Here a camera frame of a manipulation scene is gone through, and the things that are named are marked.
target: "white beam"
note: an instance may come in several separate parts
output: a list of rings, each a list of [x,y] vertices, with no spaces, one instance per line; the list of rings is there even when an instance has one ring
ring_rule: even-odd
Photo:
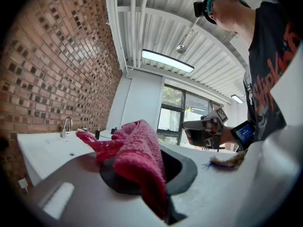
[[[131,30],[132,30],[132,47],[133,47],[133,67],[136,67],[136,34],[135,34],[135,10],[136,0],[131,0]]]
[[[126,61],[125,61],[123,48],[121,48],[122,46],[120,44],[120,39],[119,39],[120,30],[118,29],[118,25],[116,21],[116,13],[118,13],[118,10],[117,11],[115,10],[115,0],[106,0],[106,7],[108,12],[108,20],[113,35],[113,41],[115,44],[116,53],[120,64],[120,69],[121,71],[124,71],[126,68]]]
[[[118,12],[129,12],[131,8],[129,6],[118,6]],[[136,12],[140,12],[141,9],[140,7],[136,7],[135,9]],[[170,19],[174,20],[178,23],[181,23],[187,27],[191,27],[193,22],[183,18],[179,15],[176,15],[171,12],[164,11],[162,9],[154,9],[154,8],[148,8],[146,7],[145,12],[147,14],[163,17],[165,19]],[[214,37],[211,33],[200,27],[199,25],[194,25],[193,29],[196,30],[198,33],[203,34],[206,38],[210,39],[213,43],[215,43],[217,46],[219,46],[227,55],[230,56],[230,58],[235,62],[235,64],[238,66],[239,70],[242,72],[245,72],[244,67],[242,64],[239,62],[239,60],[235,57],[235,55],[221,42],[219,41],[216,37]]]
[[[166,77],[166,78],[169,78],[169,79],[173,79],[173,80],[176,80],[176,81],[179,81],[181,83],[184,83],[184,84],[187,84],[187,85],[190,85],[192,87],[195,87],[195,88],[198,88],[199,90],[205,92],[208,96],[207,98],[211,99],[211,100],[214,100],[216,101],[215,99],[220,99],[221,101],[224,101],[228,104],[231,104],[232,101],[223,96],[221,93],[201,84],[201,83],[198,83],[196,81],[193,81],[191,79],[188,79],[188,78],[185,78],[181,75],[178,75],[176,73],[173,73],[171,71],[168,71],[168,70],[163,70],[161,68],[157,68],[157,67],[154,67],[154,66],[150,66],[150,65],[145,65],[145,64],[142,64],[140,68],[135,68],[137,70],[143,70],[143,71],[147,71],[149,73],[153,73],[153,74],[157,74],[157,75],[160,75],[160,76],[163,76],[163,77]]]
[[[139,22],[139,35],[138,35],[138,67],[141,66],[141,51],[143,49],[143,26],[145,18],[145,7],[147,0],[141,1],[141,13],[140,13],[140,22]]]

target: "corrugated metal ceiling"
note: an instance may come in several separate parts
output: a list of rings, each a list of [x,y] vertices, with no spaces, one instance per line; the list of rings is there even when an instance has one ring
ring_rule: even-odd
[[[118,6],[130,6],[130,1],[131,0],[118,0]],[[193,3],[195,1],[202,0],[147,0],[146,6],[174,13],[193,22],[195,20],[193,10]],[[252,8],[257,8],[262,0],[245,1]],[[141,0],[136,0],[136,6],[139,7],[140,4]],[[125,57],[127,61],[132,61],[131,13],[128,11],[119,12],[118,16]],[[140,13],[136,12],[136,35],[139,31],[139,18]],[[200,18],[198,25],[215,36],[233,53],[244,68],[247,67],[244,59],[230,43],[230,40],[233,38],[233,33],[223,31],[218,26],[207,22],[204,17]],[[178,54],[176,52],[176,46],[182,41],[188,29],[189,27],[170,18],[160,17],[154,14],[145,14],[143,48],[186,62],[194,66],[195,70],[188,74],[171,66],[147,59],[143,59],[143,63],[197,81],[228,98],[233,94],[242,96],[244,94],[244,88],[242,86],[243,71],[240,70],[235,61],[211,39],[196,31],[191,31],[187,39],[183,42],[183,44],[187,46],[187,52],[185,54]]]

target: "soap dispenser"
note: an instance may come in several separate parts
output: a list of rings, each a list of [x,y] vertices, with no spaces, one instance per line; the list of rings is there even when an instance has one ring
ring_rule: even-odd
[[[100,127],[98,127],[98,129],[96,130],[96,134],[95,134],[96,139],[99,139],[99,136],[100,136]]]

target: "brick wall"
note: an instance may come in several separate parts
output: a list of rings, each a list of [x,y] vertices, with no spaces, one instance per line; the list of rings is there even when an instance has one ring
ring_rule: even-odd
[[[16,133],[106,128],[122,72],[105,0],[30,0],[8,33],[0,64],[1,164],[29,182]]]

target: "faucet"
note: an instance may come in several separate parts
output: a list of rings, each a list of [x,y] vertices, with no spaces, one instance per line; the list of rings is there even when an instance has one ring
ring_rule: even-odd
[[[70,120],[71,124],[67,126],[67,132],[66,132],[66,122],[67,122],[68,119]],[[61,137],[62,138],[65,138],[66,134],[70,133],[71,126],[72,126],[72,119],[70,118],[70,116],[67,116],[65,121],[64,121],[64,126],[63,126],[63,129],[62,129],[62,132],[61,132]]]

